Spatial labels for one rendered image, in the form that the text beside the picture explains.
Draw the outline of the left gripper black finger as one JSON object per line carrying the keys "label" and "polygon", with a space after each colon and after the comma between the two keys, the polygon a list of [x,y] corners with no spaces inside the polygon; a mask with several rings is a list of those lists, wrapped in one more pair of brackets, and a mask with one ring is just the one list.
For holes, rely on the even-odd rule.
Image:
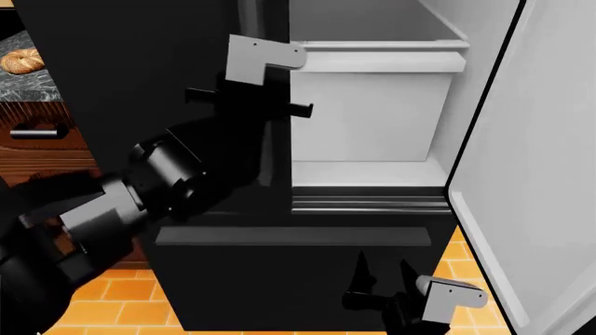
{"label": "left gripper black finger", "polygon": [[199,88],[186,88],[184,90],[184,101],[189,102],[205,102],[214,103],[218,100],[217,91],[207,91]]}
{"label": "left gripper black finger", "polygon": [[300,104],[289,103],[288,105],[286,105],[286,114],[288,116],[296,116],[296,117],[308,119],[312,115],[313,108],[314,108],[313,104],[300,105]]}

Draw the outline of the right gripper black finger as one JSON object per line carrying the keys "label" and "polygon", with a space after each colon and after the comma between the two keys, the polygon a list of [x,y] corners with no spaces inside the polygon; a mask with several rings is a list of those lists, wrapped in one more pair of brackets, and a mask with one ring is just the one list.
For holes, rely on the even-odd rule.
{"label": "right gripper black finger", "polygon": [[357,267],[355,270],[355,291],[372,292],[376,284],[376,278],[371,274],[369,264],[363,251],[359,253]]}
{"label": "right gripper black finger", "polygon": [[418,273],[405,260],[400,262],[400,271],[406,294],[410,298],[420,298],[422,294],[416,285],[416,281],[419,277]]}

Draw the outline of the fridge door with white lining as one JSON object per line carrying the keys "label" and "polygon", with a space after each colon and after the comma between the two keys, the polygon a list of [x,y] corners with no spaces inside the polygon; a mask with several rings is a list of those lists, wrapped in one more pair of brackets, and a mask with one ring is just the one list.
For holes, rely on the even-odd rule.
{"label": "fridge door with white lining", "polygon": [[596,0],[531,0],[449,187],[516,335],[596,317]]}

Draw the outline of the white fridge crisper drawer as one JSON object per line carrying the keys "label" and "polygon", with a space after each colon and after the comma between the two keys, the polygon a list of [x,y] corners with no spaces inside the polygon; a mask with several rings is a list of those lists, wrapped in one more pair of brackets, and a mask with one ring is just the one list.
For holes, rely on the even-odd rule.
{"label": "white fridge crisper drawer", "polygon": [[292,102],[314,106],[291,122],[294,161],[425,161],[458,52],[309,52],[291,72]]}

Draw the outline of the white fridge shelf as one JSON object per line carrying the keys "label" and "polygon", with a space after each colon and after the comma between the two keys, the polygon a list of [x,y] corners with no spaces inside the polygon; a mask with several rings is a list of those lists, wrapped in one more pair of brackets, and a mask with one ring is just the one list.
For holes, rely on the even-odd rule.
{"label": "white fridge shelf", "polygon": [[462,40],[440,41],[297,41],[308,52],[368,52],[368,51],[448,51],[469,49]]}

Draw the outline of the black freezer drawer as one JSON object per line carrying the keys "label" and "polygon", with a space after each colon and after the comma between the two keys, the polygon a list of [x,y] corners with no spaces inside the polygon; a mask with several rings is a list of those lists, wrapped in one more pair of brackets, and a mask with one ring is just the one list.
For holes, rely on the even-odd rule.
{"label": "black freezer drawer", "polygon": [[[415,227],[428,247],[235,247],[156,244],[168,227]],[[188,331],[386,331],[381,313],[350,311],[364,252],[376,278],[373,295],[405,292],[400,262],[431,275],[456,226],[450,214],[309,213],[280,216],[204,215],[162,221],[143,249],[178,320]]]}

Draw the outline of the brown wooden cabinet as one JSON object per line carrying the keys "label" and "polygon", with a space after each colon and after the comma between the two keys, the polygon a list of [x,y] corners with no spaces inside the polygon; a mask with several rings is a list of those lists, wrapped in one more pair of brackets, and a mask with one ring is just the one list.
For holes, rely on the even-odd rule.
{"label": "brown wooden cabinet", "polygon": [[[12,139],[16,125],[51,130],[65,125],[59,140]],[[64,102],[0,102],[0,178],[9,186],[76,170],[102,173]]]}

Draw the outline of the grey marble countertop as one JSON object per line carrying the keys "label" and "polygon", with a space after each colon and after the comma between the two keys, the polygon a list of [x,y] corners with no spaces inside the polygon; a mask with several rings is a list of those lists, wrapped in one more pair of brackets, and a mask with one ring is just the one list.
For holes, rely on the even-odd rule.
{"label": "grey marble countertop", "polygon": [[[13,50],[32,48],[35,48],[32,38],[22,30],[0,41],[0,60]],[[56,102],[62,101],[62,97],[47,68],[29,74],[11,74],[0,63],[0,101]]]}

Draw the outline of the sesame bagel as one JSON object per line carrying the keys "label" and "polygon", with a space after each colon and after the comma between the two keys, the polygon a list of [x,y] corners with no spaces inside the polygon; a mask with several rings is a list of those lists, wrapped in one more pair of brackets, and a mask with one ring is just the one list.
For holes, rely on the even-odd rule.
{"label": "sesame bagel", "polygon": [[0,66],[10,74],[29,74],[45,68],[36,48],[15,49],[0,59]]}

